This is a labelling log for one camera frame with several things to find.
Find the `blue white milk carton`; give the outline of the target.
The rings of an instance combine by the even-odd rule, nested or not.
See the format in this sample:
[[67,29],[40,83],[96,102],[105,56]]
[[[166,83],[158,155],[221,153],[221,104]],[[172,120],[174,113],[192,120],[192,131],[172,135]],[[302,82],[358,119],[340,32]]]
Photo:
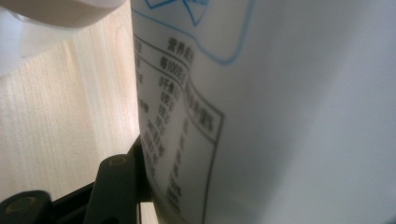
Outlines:
[[396,0],[131,0],[162,224],[396,224]]

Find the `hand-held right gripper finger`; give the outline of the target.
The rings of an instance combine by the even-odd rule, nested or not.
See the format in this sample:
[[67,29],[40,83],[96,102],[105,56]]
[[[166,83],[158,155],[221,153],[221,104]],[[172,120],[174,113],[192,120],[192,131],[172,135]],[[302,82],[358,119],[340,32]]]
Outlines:
[[129,154],[134,158],[134,178],[136,186],[137,200],[140,203],[152,203],[151,187],[149,185],[144,160],[143,146],[140,136],[134,140]]

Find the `clear glass jar with handle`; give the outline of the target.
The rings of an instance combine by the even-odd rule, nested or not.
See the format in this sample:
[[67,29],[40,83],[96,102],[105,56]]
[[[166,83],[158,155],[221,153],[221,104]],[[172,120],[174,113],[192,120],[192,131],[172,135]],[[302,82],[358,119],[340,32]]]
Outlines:
[[0,0],[0,77],[127,0]]

